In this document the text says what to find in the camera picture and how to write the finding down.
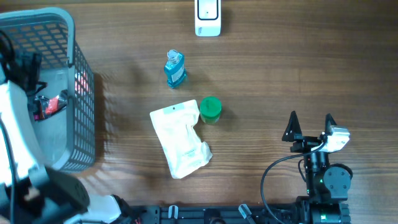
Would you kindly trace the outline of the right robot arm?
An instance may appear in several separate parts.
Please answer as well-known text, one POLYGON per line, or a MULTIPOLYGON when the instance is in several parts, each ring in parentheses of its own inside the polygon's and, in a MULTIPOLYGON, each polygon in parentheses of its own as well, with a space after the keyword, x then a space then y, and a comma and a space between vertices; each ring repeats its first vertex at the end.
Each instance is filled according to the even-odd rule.
POLYGON ((307 195, 296 198, 288 223, 351 223, 348 190, 353 171, 344 164, 331 164, 329 155, 348 143, 349 130, 338 126, 330 114, 319 137, 304 136, 295 111, 291 112, 282 140, 292 142, 291 152, 303 154, 307 195))

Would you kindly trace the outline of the blue mouthwash bottle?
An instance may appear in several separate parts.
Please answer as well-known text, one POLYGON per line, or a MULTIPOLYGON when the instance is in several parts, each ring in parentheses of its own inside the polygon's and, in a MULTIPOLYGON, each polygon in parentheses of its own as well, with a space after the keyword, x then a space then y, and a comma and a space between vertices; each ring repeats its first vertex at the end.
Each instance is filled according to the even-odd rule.
POLYGON ((167 52, 167 62, 164 66, 167 76, 167 84, 171 88, 177 88, 187 76, 185 69, 185 56, 176 50, 167 52))

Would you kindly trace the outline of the green lid jar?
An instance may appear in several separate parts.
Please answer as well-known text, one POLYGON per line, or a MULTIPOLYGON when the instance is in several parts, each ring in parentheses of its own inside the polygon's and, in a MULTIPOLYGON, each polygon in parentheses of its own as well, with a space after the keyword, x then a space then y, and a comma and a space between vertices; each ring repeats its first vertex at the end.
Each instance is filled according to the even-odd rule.
POLYGON ((200 103, 200 117, 206 124, 218 122, 222 112, 222 103, 215 96, 208 96, 200 103))

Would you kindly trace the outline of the red tissue pack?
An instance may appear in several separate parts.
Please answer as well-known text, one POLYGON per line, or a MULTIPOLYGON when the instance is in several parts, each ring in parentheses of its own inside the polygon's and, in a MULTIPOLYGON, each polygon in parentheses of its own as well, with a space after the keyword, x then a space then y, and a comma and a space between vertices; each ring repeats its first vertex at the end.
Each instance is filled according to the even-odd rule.
POLYGON ((75 91, 81 96, 91 93, 86 72, 78 72, 75 74, 75 91))

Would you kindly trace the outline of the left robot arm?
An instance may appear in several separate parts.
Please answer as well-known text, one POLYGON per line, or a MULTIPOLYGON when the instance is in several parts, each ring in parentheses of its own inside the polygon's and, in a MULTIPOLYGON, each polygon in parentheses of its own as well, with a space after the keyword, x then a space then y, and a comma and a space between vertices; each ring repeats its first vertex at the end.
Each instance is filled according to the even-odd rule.
POLYGON ((90 195, 77 178, 45 165, 28 110, 40 64, 40 54, 16 53, 1 32, 1 216, 10 223, 136 222, 117 195, 90 195))

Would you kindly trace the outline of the beige plastic pouch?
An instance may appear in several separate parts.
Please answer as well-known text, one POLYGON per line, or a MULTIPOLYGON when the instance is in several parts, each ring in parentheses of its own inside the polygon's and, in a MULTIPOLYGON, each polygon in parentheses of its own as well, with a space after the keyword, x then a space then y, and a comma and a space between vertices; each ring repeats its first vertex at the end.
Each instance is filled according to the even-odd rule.
POLYGON ((207 142, 202 141, 194 130, 199 115, 196 100, 150 112, 152 125, 174 179, 190 175, 207 165, 213 157, 207 142))

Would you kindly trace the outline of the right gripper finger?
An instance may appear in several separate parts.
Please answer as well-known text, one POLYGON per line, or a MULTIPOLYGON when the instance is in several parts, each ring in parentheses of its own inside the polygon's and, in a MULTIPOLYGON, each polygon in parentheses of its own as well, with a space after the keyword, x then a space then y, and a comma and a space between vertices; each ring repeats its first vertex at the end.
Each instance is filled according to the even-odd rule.
POLYGON ((300 123, 295 111, 290 114, 288 125, 282 135, 282 141, 284 142, 295 142, 303 139, 300 123))
POLYGON ((332 135, 335 126, 336 126, 335 120, 333 119, 332 115, 328 113, 325 116, 325 130, 321 133, 321 136, 332 135))

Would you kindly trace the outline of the black red packaged item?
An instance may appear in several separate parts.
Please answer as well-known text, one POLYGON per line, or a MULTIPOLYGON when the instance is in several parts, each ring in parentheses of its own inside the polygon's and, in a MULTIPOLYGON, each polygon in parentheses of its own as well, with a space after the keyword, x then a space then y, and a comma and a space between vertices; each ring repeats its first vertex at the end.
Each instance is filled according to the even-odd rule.
POLYGON ((36 96, 33 100, 33 119, 42 121, 61 112, 68 105, 68 90, 62 90, 57 96, 47 98, 36 96))

